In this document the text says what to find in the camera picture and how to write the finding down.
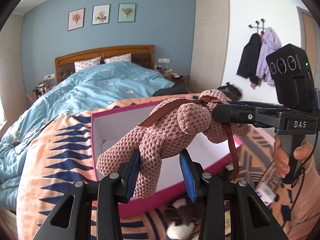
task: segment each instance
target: wooden headboard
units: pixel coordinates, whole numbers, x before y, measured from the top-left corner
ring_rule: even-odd
[[[103,64],[103,60],[106,58],[131,53],[133,63],[149,69],[154,69],[154,50],[154,45],[124,45],[89,49],[71,53],[62,57],[57,57],[55,59],[57,83],[59,84],[68,76],[75,73],[74,62],[88,60],[96,57],[101,57],[101,63]]]

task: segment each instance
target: stuffed animal on floor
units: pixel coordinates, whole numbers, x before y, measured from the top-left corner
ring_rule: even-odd
[[[249,127],[216,122],[212,110],[217,104],[228,104],[226,95],[219,90],[203,91],[198,100],[171,98],[162,101],[145,121],[98,157],[97,170],[105,176],[116,172],[121,163],[129,161],[133,150],[139,149],[140,172],[134,196],[148,197],[156,191],[161,159],[179,154],[200,132],[212,143],[228,139],[232,161],[238,163],[232,135],[244,136]],[[235,178],[238,173],[239,166],[235,166]]]
[[[164,211],[164,219],[168,223],[167,236],[170,239],[184,240],[192,233],[195,222],[201,218],[203,203],[194,204],[188,196],[172,203]]]

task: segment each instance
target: blue gripper pad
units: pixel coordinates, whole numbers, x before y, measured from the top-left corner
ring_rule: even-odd
[[[195,203],[202,198],[200,177],[186,149],[180,152],[179,161],[188,196]]]
[[[122,176],[123,181],[126,181],[124,185],[126,193],[125,196],[129,201],[133,197],[133,193],[136,187],[138,174],[140,170],[140,152],[135,149],[131,155],[131,158],[127,164],[127,167]]]

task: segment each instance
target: blue duvet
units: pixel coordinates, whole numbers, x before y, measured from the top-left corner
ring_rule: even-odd
[[[15,210],[28,144],[54,118],[105,108],[128,98],[151,97],[172,82],[155,71],[129,62],[85,68],[39,98],[0,141],[0,205]]]

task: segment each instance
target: flower painting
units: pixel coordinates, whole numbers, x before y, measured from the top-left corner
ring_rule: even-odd
[[[84,8],[69,12],[68,31],[83,27]]]
[[[135,3],[120,3],[118,22],[134,22],[136,17]]]
[[[110,4],[93,7],[92,25],[109,23]]]

